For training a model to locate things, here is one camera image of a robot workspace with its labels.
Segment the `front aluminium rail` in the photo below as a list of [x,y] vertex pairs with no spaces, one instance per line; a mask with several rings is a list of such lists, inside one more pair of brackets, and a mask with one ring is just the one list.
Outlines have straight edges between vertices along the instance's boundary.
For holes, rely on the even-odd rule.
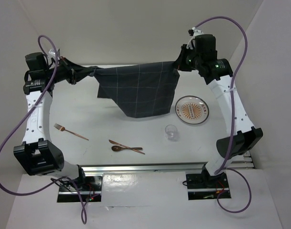
[[[99,173],[137,173],[137,172],[169,172],[202,170],[204,163],[162,163],[162,164],[127,164],[127,165],[83,165],[79,166],[85,174]],[[78,166],[66,164],[62,171],[41,172],[48,176],[78,176]]]

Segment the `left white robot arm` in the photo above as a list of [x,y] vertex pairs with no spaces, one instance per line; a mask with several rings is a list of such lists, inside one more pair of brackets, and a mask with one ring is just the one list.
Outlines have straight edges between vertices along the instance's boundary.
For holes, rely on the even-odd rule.
[[55,66],[50,68],[48,59],[41,52],[28,54],[25,60],[29,70],[24,77],[23,91],[30,115],[22,144],[13,149],[14,156],[28,175],[69,177],[70,185],[75,190],[82,190],[87,185],[83,169],[65,161],[62,151],[52,143],[50,107],[56,83],[76,84],[93,69],[74,64],[64,57],[53,61]]

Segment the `aluminium rail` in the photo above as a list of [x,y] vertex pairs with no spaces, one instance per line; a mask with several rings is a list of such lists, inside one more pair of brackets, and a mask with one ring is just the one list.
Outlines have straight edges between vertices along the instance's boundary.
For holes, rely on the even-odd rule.
[[[169,172],[202,170],[204,163],[162,163],[162,164],[127,164],[127,165],[83,165],[79,166],[85,174],[99,173],[137,173],[137,172]],[[78,176],[78,166],[66,164],[62,171],[41,172],[48,176]]]
[[[210,88],[214,93],[226,124],[227,134],[231,134],[232,124],[232,105],[231,105],[231,80],[229,75],[221,77],[218,81],[210,83]],[[252,161],[249,153],[249,145],[252,142],[252,128],[254,124],[245,113],[245,109],[236,90],[236,86],[233,87],[234,92],[234,131],[231,155],[228,158],[228,162],[238,162],[239,159],[245,160],[250,163]]]

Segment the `patterned glass plate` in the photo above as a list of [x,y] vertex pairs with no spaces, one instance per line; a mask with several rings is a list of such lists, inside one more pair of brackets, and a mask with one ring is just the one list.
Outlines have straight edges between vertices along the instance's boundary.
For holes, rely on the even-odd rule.
[[175,104],[175,113],[184,123],[200,125],[209,117],[208,105],[199,97],[188,95],[180,98]]

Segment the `right aluminium rail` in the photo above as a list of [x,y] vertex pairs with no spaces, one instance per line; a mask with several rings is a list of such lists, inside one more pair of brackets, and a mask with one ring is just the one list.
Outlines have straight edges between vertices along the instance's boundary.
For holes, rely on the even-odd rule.
[[[231,105],[231,80],[229,75],[221,77],[218,81],[210,83],[210,88],[214,93],[226,124],[227,134],[231,134],[232,124],[232,105]],[[234,92],[234,131],[231,155],[228,158],[228,162],[238,162],[239,159],[245,160],[250,163],[252,161],[249,153],[249,145],[252,142],[252,128],[254,124],[245,113],[245,109],[236,90],[236,86],[233,87]]]

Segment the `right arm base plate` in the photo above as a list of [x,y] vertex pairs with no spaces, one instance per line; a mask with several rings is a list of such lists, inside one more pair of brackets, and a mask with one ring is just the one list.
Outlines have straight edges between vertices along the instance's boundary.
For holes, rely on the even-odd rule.
[[186,180],[182,184],[187,188],[188,200],[216,199],[219,194],[220,198],[231,198],[225,173],[207,183],[201,174],[186,174]]

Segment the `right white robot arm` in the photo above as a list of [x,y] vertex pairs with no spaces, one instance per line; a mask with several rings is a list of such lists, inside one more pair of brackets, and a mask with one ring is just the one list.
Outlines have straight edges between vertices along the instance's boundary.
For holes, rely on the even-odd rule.
[[228,137],[217,140],[217,155],[203,167],[198,179],[213,187],[236,157],[251,150],[263,136],[248,117],[234,83],[234,74],[226,59],[218,59],[216,38],[195,30],[187,44],[182,45],[175,66],[179,71],[198,71],[213,92],[224,117]]

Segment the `copper knife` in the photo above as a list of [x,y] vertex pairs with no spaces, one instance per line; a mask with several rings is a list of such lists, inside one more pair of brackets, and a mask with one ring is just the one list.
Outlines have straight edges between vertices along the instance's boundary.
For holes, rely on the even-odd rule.
[[[122,145],[120,143],[117,143],[117,142],[115,142],[113,140],[110,140],[110,139],[109,139],[109,142],[111,144],[113,144],[113,146],[129,147],[129,146],[125,146],[125,145]],[[137,153],[140,153],[140,154],[143,154],[143,155],[145,154],[142,150],[140,150],[140,151],[134,150],[134,152],[137,152]]]

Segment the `copper fork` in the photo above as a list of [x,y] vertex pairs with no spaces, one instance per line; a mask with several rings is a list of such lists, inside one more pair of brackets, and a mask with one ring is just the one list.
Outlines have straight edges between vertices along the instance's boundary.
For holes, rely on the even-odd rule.
[[77,133],[75,133],[73,131],[70,131],[70,130],[66,129],[64,126],[61,126],[60,124],[54,124],[53,126],[56,129],[58,129],[59,131],[61,131],[61,132],[68,132],[68,133],[70,133],[70,134],[72,134],[74,136],[77,136],[77,137],[82,138],[82,139],[84,139],[86,141],[89,141],[89,139],[87,139],[87,138],[85,138],[85,137],[83,137],[83,136],[81,136],[81,135],[79,135],[79,134],[77,134]]

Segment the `dark grey checked cloth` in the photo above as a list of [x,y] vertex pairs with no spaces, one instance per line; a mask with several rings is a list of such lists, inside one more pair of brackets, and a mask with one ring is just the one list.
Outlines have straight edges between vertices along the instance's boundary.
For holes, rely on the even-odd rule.
[[180,74],[173,62],[95,68],[98,98],[111,99],[126,116],[145,118],[170,112]]

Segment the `clear plastic cup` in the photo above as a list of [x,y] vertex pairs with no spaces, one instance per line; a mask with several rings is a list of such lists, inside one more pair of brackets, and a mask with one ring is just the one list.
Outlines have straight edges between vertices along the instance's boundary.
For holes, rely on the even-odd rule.
[[166,138],[170,141],[178,140],[178,129],[175,125],[167,125],[165,127]]

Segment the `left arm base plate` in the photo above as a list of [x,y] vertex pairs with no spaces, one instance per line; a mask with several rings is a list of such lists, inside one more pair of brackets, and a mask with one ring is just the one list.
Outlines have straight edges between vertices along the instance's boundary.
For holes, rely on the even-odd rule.
[[[101,202],[101,190],[102,190],[102,175],[87,176],[84,179],[84,183],[77,183],[78,190],[83,202]],[[57,202],[58,203],[76,203],[79,202],[78,193],[73,186],[67,180],[61,180],[57,182],[59,187]]]

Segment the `dark wooden spoon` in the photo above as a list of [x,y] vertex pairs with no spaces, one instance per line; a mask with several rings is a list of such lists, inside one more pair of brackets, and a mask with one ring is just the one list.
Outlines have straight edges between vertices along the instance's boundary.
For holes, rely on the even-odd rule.
[[111,149],[114,152],[119,152],[122,150],[133,150],[133,151],[134,150],[137,150],[137,151],[143,150],[142,147],[121,147],[121,146],[112,146]]

